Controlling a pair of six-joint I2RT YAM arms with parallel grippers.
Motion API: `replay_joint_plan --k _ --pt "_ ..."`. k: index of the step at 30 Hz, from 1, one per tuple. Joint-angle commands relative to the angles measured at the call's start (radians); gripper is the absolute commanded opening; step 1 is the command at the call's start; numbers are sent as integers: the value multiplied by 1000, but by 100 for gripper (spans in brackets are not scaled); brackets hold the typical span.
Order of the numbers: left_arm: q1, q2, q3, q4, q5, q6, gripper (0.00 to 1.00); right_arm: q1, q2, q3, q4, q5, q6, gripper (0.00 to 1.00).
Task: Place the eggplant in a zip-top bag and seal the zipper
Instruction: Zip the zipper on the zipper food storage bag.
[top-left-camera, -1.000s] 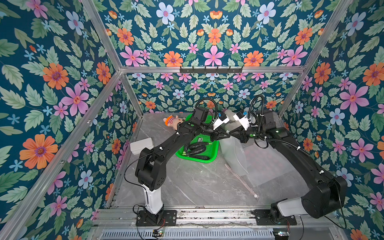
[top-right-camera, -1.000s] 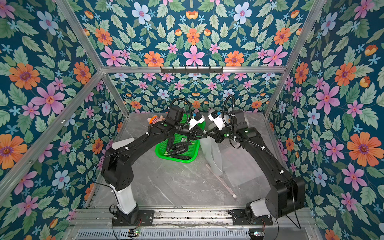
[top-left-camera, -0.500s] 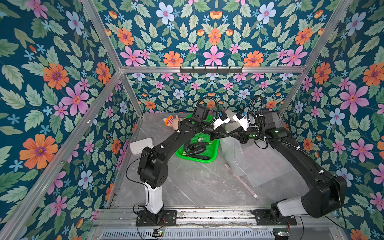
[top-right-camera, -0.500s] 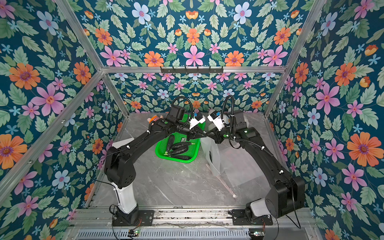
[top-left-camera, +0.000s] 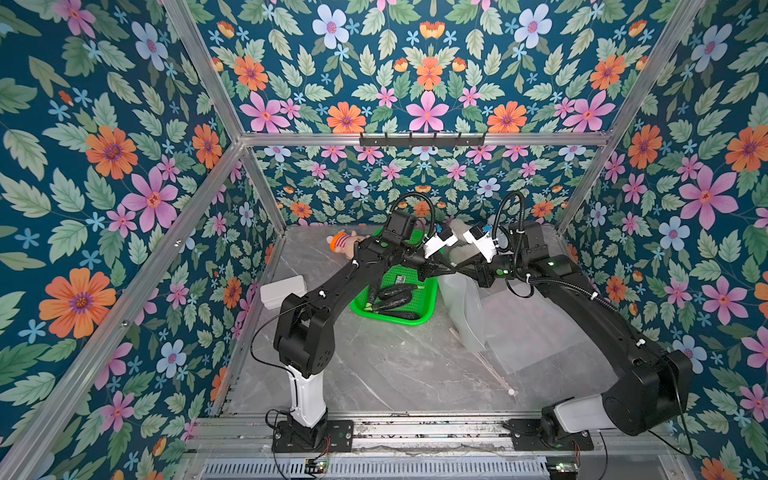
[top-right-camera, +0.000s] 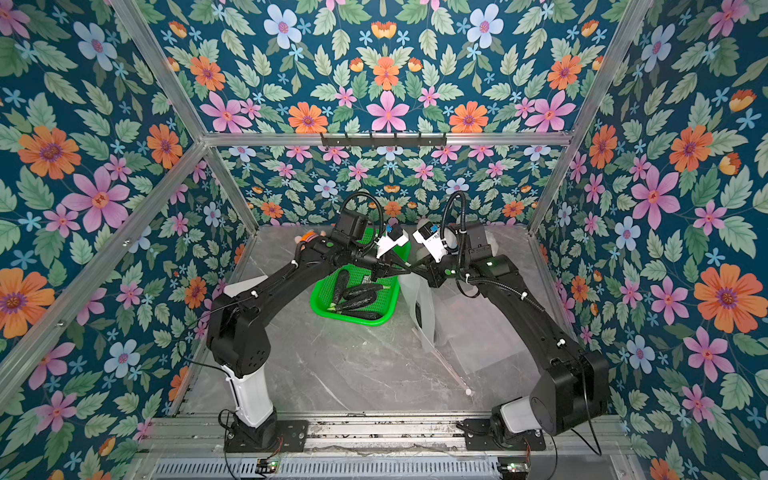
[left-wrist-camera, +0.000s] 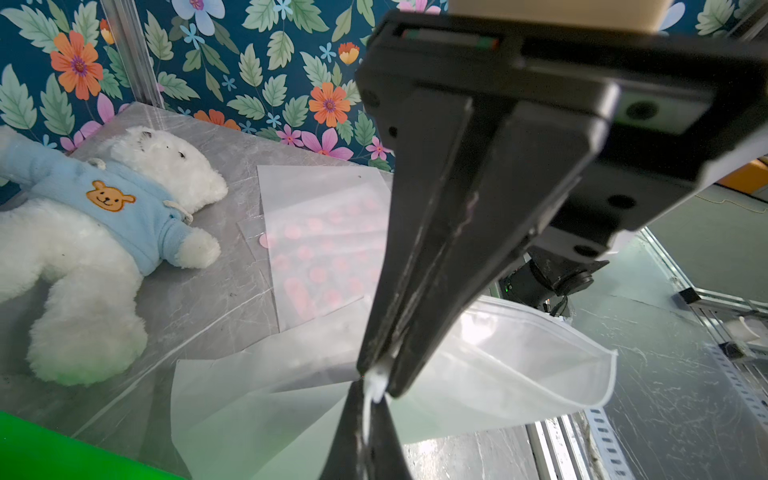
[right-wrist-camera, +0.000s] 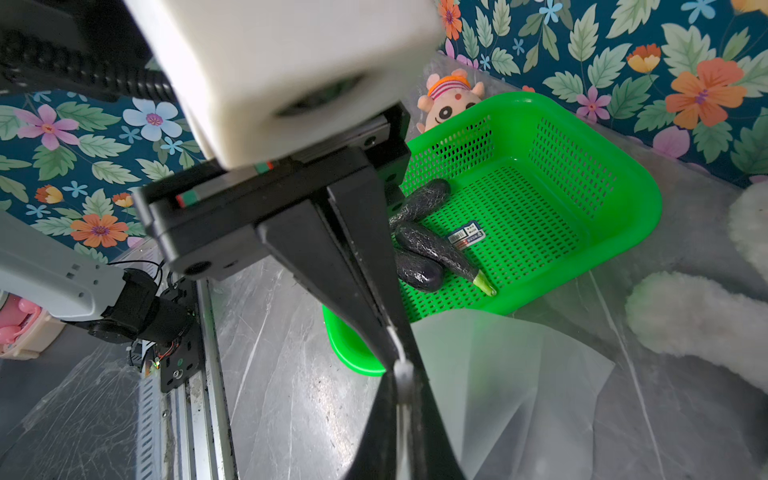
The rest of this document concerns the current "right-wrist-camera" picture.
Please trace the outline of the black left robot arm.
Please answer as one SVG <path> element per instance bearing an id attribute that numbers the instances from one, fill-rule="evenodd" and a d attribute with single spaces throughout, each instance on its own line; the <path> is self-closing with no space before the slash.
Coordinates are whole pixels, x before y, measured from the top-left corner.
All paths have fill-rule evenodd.
<path id="1" fill-rule="evenodd" d="M 140 189 L 140 220 L 169 268 L 190 280 L 275 258 L 391 368 L 415 351 L 388 225 L 410 157 L 409 120 L 395 104 L 361 125 L 359 141 L 283 158 L 264 173 L 193 167 Z M 1 287 L 112 343 L 166 343 L 187 326 L 149 276 L 95 262 L 10 214 L 1 217 Z"/>

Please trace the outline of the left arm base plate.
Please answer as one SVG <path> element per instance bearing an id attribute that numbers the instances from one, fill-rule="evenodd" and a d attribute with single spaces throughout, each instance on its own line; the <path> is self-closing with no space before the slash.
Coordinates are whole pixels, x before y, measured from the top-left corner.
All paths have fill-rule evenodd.
<path id="1" fill-rule="evenodd" d="M 204 360 L 204 347 L 197 332 L 177 339 L 170 352 L 160 358 L 161 392 L 166 394 L 182 386 L 204 366 Z"/>

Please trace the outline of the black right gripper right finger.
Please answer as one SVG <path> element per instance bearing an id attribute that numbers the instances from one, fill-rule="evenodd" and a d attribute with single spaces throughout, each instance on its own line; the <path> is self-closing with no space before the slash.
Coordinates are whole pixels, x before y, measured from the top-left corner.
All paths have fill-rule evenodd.
<path id="1" fill-rule="evenodd" d="M 464 479 L 421 360 L 411 393 L 410 470 L 413 479 Z"/>

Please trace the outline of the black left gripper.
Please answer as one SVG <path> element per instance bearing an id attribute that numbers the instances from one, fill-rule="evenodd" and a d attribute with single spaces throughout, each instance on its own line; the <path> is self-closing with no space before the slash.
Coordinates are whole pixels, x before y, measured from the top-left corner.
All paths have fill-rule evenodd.
<path id="1" fill-rule="evenodd" d="M 205 162 L 140 188 L 139 218 L 173 272 L 224 279 L 270 253 L 385 368 L 418 360 L 385 200 L 409 163 L 409 123 L 395 104 L 272 165 Z M 328 199 L 349 252 L 323 213 Z"/>

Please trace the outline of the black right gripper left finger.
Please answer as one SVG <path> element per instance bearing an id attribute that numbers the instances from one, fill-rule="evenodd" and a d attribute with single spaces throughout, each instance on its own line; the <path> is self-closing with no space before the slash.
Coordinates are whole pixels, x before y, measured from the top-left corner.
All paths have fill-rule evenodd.
<path id="1" fill-rule="evenodd" d="M 395 479 L 397 387 L 392 372 L 381 377 L 357 453 L 344 479 Z"/>

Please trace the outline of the green plastic basket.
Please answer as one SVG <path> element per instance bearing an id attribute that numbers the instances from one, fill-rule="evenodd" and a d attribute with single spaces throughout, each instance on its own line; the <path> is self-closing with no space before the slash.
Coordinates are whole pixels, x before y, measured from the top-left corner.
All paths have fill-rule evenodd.
<path id="1" fill-rule="evenodd" d="M 497 291 L 454 274 L 435 293 L 403 286 L 411 322 L 454 309 L 511 314 L 636 246 L 661 217 L 644 167 L 536 93 L 490 97 L 408 146 L 402 191 L 450 183 L 449 201 L 425 224 L 444 236 L 472 226 L 465 255 Z"/>

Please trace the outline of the clear zip-top bag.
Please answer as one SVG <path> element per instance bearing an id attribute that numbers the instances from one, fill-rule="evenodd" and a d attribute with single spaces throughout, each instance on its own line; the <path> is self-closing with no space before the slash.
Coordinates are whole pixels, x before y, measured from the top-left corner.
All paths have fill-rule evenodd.
<path id="1" fill-rule="evenodd" d="M 589 479 L 614 364 L 548 326 L 479 310 L 412 325 L 465 479 Z"/>

